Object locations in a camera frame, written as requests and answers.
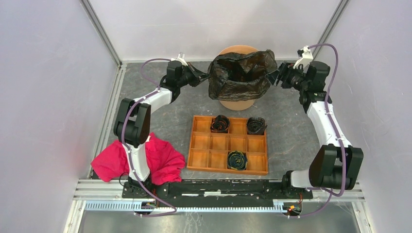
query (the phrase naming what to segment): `trash bag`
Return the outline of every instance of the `trash bag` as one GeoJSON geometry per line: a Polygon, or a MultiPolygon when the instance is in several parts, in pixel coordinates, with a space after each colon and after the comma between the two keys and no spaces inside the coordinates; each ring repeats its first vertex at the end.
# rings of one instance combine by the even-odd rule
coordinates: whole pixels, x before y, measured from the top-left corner
{"type": "Polygon", "coordinates": [[[219,55],[208,68],[209,97],[225,101],[258,99],[269,89],[268,74],[275,70],[277,64],[271,50],[219,55]]]}

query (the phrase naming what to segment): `purple cable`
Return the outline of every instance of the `purple cable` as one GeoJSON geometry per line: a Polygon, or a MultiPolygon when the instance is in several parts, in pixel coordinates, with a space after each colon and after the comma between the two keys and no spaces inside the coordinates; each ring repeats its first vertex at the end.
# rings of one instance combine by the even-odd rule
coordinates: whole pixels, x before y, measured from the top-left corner
{"type": "Polygon", "coordinates": [[[157,94],[158,91],[154,91],[152,93],[147,94],[146,96],[140,98],[139,100],[137,100],[135,102],[135,104],[132,105],[132,107],[130,108],[130,110],[127,112],[126,115],[126,119],[124,120],[124,124],[123,124],[123,128],[121,129],[121,142],[123,143],[124,146],[126,146],[127,148],[127,155],[129,157],[129,163],[130,163],[130,168],[132,169],[133,174],[136,176],[137,178],[137,182],[139,182],[140,186],[143,188],[144,191],[146,191],[150,196],[152,196],[154,199],[156,199],[157,201],[167,205],[168,207],[171,207],[173,209],[173,211],[171,212],[167,212],[167,213],[160,213],[160,214],[156,214],[156,215],[141,215],[141,217],[157,217],[157,216],[166,216],[166,215],[171,215],[177,212],[176,207],[172,206],[171,204],[165,202],[164,200],[156,197],[156,195],[154,195],[153,193],[151,193],[142,183],[142,181],[140,180],[139,176],[136,173],[135,170],[135,166],[133,165],[133,160],[132,160],[132,154],[130,153],[130,147],[129,145],[126,144],[126,142],[124,141],[124,132],[126,130],[126,125],[127,125],[127,121],[129,120],[130,115],[132,114],[132,111],[134,110],[134,108],[136,108],[136,106],[142,102],[143,100],[145,100],[146,98],[149,98],[151,96],[154,96],[155,94],[157,94]]]}
{"type": "MultiPolygon", "coordinates": [[[[345,183],[346,183],[345,146],[343,145],[343,141],[340,139],[341,137],[340,137],[338,127],[336,126],[335,121],[333,120],[333,118],[330,114],[329,105],[327,104],[327,100],[328,100],[329,94],[330,94],[330,87],[332,87],[332,83],[335,80],[336,71],[338,70],[338,63],[339,63],[338,51],[336,50],[335,46],[333,46],[332,44],[328,44],[328,43],[311,45],[311,46],[308,47],[308,49],[319,47],[319,46],[329,46],[333,49],[333,51],[335,51],[335,68],[333,69],[332,78],[330,79],[329,86],[327,87],[326,97],[325,97],[325,108],[326,108],[326,114],[329,118],[330,124],[332,125],[333,131],[335,131],[335,134],[338,137],[339,145],[341,146],[341,152],[342,152],[342,184],[341,184],[341,190],[340,190],[339,193],[334,193],[332,191],[332,189],[329,190],[329,189],[326,189],[326,188],[322,188],[322,190],[329,193],[329,198],[326,200],[325,204],[321,208],[319,208],[318,210],[316,210],[312,213],[305,214],[305,215],[299,215],[299,216],[291,216],[291,218],[308,217],[308,216],[317,214],[318,212],[322,211],[326,207],[326,205],[330,202],[330,199],[332,198],[332,196],[340,197],[340,196],[343,195],[343,193],[345,191],[345,183]]],[[[308,188],[308,189],[309,190],[318,190],[319,188],[308,188]]]]}
{"type": "Polygon", "coordinates": [[[156,83],[154,80],[152,80],[151,78],[147,77],[147,75],[145,75],[144,72],[143,72],[143,67],[145,65],[147,65],[149,62],[152,62],[152,61],[170,61],[170,59],[167,59],[167,58],[153,58],[153,59],[145,61],[142,64],[142,66],[140,67],[140,73],[143,76],[143,78],[146,79],[147,81],[153,83],[154,85],[156,85],[157,89],[160,89],[160,85],[158,83],[156,83]]]}

